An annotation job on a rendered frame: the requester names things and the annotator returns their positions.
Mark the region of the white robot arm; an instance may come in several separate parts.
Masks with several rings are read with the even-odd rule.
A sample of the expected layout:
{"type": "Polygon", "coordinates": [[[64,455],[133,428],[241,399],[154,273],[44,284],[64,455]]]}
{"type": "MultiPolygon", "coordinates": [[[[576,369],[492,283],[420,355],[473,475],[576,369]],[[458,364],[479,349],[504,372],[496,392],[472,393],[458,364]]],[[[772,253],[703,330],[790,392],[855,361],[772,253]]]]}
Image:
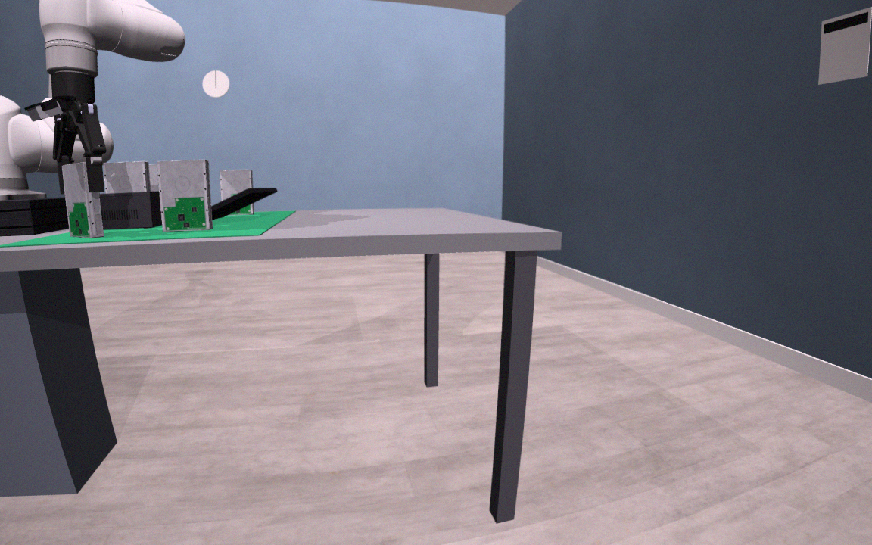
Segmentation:
{"type": "Polygon", "coordinates": [[[97,51],[165,62],[178,58],[185,46],[183,28],[145,0],[39,0],[39,24],[48,98],[25,107],[29,115],[24,115],[18,104],[0,96],[0,201],[46,199],[46,193],[29,190],[26,174],[58,173],[54,118],[66,110],[66,100],[52,97],[51,73],[97,77],[97,51]]]}

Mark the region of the green flat mat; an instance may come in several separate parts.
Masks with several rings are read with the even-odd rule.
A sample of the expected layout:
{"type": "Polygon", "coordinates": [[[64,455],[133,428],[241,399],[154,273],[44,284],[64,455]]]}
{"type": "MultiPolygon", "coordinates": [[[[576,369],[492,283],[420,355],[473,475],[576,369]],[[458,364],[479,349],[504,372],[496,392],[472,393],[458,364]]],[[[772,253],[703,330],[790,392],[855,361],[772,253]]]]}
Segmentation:
{"type": "Polygon", "coordinates": [[[100,238],[70,237],[69,232],[62,232],[62,234],[51,235],[51,237],[27,239],[26,241],[15,242],[14,244],[3,244],[0,245],[0,248],[9,248],[9,246],[39,246],[53,244],[100,244],[101,242],[117,241],[150,241],[150,239],[259,237],[259,235],[269,231],[271,227],[276,226],[280,220],[286,220],[288,215],[292,215],[293,213],[295,213],[295,211],[276,211],[275,213],[270,213],[269,215],[257,218],[257,220],[254,220],[254,218],[263,213],[238,215],[230,220],[227,220],[227,218],[232,215],[227,215],[218,220],[213,220],[212,230],[163,232],[162,226],[158,226],[149,229],[104,230],[104,237],[100,238]]]}

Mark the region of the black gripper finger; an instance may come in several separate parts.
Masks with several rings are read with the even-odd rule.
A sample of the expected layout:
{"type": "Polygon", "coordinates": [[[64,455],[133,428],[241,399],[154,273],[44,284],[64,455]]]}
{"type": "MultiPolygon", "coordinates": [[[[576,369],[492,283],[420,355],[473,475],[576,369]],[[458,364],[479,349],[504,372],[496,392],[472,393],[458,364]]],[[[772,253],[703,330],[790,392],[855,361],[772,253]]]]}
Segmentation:
{"type": "Polygon", "coordinates": [[[104,177],[101,168],[101,153],[106,153],[106,144],[101,135],[101,127],[96,104],[82,103],[83,123],[77,123],[72,111],[66,112],[70,125],[77,131],[84,148],[88,177],[88,192],[103,192],[104,177]],[[100,146],[99,146],[100,145],[100,146]]]}
{"type": "Polygon", "coordinates": [[[70,131],[66,128],[68,118],[66,113],[55,115],[54,118],[55,131],[53,134],[53,160],[58,160],[58,177],[61,195],[64,193],[62,166],[75,163],[75,160],[71,157],[73,146],[75,146],[77,131],[70,131]]]}

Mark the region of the black-framed status screen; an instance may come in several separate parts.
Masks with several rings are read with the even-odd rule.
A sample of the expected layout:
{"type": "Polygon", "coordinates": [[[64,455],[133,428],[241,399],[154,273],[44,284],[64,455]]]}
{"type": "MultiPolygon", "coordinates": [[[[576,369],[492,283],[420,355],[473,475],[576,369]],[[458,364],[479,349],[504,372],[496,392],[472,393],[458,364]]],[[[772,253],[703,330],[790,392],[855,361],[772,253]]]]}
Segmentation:
{"type": "MultiPolygon", "coordinates": [[[[211,206],[212,220],[218,220],[219,218],[225,217],[226,215],[235,213],[236,211],[240,210],[240,208],[250,206],[250,204],[255,203],[255,201],[262,200],[264,199],[264,197],[271,195],[272,192],[270,191],[277,192],[277,189],[247,188],[246,190],[241,191],[236,195],[233,195],[229,199],[226,199],[224,201],[221,201],[220,203],[215,204],[214,206],[211,206]]],[[[276,192],[273,192],[273,194],[276,192]]]]}

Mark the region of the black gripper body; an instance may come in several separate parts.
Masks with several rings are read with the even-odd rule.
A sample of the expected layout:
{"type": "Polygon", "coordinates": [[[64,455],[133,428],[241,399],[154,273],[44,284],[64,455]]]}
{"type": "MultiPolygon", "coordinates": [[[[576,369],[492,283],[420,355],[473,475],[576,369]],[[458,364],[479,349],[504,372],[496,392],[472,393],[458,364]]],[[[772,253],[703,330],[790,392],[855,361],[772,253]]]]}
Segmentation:
{"type": "Polygon", "coordinates": [[[83,123],[82,103],[95,103],[94,77],[87,73],[56,72],[51,73],[52,97],[66,100],[66,110],[72,111],[77,123],[83,123]]]}

